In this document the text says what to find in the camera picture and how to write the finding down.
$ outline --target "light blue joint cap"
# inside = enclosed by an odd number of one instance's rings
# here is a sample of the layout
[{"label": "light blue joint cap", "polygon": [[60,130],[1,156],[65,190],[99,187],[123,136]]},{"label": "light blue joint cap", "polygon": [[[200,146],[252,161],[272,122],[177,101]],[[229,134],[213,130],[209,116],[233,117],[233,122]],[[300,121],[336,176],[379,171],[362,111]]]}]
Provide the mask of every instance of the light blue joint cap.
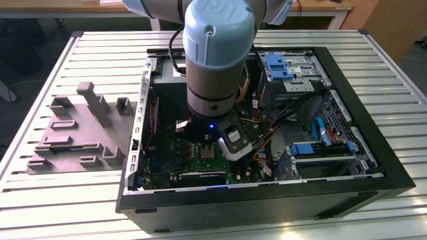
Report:
[{"label": "light blue joint cap", "polygon": [[193,0],[185,12],[183,45],[203,69],[221,71],[247,57],[256,19],[244,0]]},{"label": "light blue joint cap", "polygon": [[151,15],[144,7],[143,0],[121,0],[127,10],[144,17],[151,18]]},{"label": "light blue joint cap", "polygon": [[275,16],[273,20],[268,24],[280,25],[285,22],[287,16],[291,11],[292,3],[293,3],[293,0],[287,0],[277,16]]}]

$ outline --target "slotted metal worktable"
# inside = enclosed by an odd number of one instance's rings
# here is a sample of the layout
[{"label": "slotted metal worktable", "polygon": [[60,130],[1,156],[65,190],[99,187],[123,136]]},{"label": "slotted metal worktable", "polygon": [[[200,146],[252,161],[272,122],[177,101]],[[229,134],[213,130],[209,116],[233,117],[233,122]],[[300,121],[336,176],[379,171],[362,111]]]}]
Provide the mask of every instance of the slotted metal worktable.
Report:
[{"label": "slotted metal worktable", "polygon": [[[171,32],[73,34],[0,163],[0,239],[426,239],[427,101],[371,36],[358,31],[260,31],[256,46],[328,47],[340,69],[414,178],[416,188],[344,218],[265,224],[148,236],[115,213],[121,171],[27,175],[55,96],[95,84],[108,102],[139,99],[148,48],[167,48]],[[181,38],[175,46],[181,47]]]}]

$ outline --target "ur logo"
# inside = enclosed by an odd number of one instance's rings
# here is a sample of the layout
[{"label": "ur logo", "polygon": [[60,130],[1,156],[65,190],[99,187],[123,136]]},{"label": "ur logo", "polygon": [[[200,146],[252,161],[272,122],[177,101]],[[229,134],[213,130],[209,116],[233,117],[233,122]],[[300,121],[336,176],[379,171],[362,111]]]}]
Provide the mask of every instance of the ur logo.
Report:
[{"label": "ur logo", "polygon": [[223,15],[224,20],[231,21],[237,14],[239,7],[240,6],[235,6],[229,3],[219,2],[217,0],[209,0],[207,1],[201,12],[208,11],[212,14]]}]

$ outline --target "blue drive bay latch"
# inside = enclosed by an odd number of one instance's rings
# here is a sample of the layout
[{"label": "blue drive bay latch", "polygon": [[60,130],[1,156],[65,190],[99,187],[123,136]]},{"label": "blue drive bay latch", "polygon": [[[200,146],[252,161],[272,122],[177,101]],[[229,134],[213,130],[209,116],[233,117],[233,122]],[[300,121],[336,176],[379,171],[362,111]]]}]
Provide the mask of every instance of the blue drive bay latch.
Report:
[{"label": "blue drive bay latch", "polygon": [[272,81],[292,80],[293,74],[288,71],[288,62],[283,60],[280,54],[265,54],[265,66],[269,71]]}]

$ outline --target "green circuit board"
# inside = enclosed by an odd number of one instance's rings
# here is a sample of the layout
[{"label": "green circuit board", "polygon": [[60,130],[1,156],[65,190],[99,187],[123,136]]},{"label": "green circuit board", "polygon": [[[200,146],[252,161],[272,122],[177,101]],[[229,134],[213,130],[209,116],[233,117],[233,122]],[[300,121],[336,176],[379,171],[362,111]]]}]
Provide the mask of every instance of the green circuit board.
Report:
[{"label": "green circuit board", "polygon": [[225,173],[225,184],[252,183],[260,179],[256,167],[241,170],[241,162],[231,162],[224,158],[216,142],[211,142],[207,147],[204,142],[189,142],[171,132],[164,135],[161,142],[161,157],[147,163],[149,175],[145,179],[149,178],[149,189],[175,188],[179,176],[184,173]]}]

